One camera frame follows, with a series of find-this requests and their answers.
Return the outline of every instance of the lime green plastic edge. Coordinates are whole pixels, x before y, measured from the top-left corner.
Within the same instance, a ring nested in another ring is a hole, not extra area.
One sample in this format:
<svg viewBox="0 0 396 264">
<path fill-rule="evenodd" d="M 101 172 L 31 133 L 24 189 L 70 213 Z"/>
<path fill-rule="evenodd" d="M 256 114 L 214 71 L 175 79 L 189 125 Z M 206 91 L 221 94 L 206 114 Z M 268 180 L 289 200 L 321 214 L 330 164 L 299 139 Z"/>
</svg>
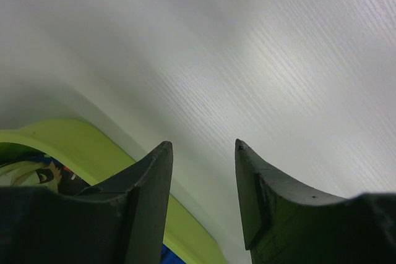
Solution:
<svg viewBox="0 0 396 264">
<path fill-rule="evenodd" d="M 135 163 L 97 128 L 75 119 L 52 119 L 17 130 L 0 130 L 0 151 L 10 143 L 51 155 L 91 185 Z M 217 242 L 172 195 L 163 241 L 187 264 L 226 263 Z"/>
</svg>

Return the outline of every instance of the wood grain texture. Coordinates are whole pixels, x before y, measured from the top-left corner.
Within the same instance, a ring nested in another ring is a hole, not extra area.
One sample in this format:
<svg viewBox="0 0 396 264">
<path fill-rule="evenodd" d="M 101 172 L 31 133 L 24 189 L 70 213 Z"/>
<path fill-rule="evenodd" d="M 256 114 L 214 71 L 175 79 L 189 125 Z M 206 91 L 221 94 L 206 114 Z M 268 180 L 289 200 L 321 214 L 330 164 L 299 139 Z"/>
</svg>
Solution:
<svg viewBox="0 0 396 264">
<path fill-rule="evenodd" d="M 331 194 L 396 190 L 396 0 L 0 8 L 0 128 L 78 117 L 136 159 L 171 140 L 171 192 L 233 263 L 249 261 L 236 138 Z"/>
</svg>

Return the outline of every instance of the blue object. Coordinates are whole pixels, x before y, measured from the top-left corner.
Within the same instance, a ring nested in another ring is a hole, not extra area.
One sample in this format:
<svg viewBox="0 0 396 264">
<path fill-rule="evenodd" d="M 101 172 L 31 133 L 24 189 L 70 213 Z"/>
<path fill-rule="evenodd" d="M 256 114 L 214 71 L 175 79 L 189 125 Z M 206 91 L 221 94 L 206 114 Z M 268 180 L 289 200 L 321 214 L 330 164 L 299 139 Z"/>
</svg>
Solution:
<svg viewBox="0 0 396 264">
<path fill-rule="evenodd" d="M 172 252 L 165 244 L 162 245 L 161 264 L 185 264 L 174 252 Z"/>
</svg>

